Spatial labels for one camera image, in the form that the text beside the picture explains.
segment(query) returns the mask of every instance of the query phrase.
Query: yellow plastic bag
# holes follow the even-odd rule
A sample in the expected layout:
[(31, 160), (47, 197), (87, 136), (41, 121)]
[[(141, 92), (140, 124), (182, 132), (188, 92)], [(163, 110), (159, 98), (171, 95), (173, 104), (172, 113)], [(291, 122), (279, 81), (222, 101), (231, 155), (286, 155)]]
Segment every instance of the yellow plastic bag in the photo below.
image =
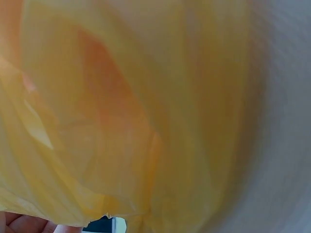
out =
[(0, 210), (195, 233), (231, 179), (243, 0), (0, 0)]

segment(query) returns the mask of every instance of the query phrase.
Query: plastic bag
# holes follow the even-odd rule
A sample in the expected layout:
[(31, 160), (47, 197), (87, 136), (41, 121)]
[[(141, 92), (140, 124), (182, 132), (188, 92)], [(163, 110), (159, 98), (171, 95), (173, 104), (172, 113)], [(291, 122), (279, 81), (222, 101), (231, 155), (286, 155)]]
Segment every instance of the plastic bag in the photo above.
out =
[(0, 0), (0, 209), (194, 233), (243, 117), (242, 0)]

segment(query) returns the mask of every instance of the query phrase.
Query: finger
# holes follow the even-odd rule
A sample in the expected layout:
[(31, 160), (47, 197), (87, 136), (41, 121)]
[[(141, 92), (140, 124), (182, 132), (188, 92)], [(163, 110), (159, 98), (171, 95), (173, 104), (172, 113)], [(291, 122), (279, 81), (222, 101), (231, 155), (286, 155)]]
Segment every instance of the finger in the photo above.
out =
[(9, 228), (8, 226), (5, 226), (5, 233), (15, 233), (15, 232), (12, 231), (12, 229)]
[(54, 233), (81, 233), (82, 227), (69, 227), (64, 225), (58, 225)]
[(18, 219), (22, 215), (5, 212), (5, 223), (6, 225), (10, 225), (15, 219)]
[(23, 215), (15, 219), (9, 227), (15, 233), (41, 233), (47, 222), (39, 217)]
[(0, 233), (5, 232), (5, 214), (4, 212), (0, 212)]
[(48, 223), (45, 225), (45, 227), (44, 227), (42, 233), (53, 233), (53, 232), (55, 231), (55, 229), (56, 229), (56, 224), (54, 224), (54, 223), (52, 223), (52, 222), (48, 222)]

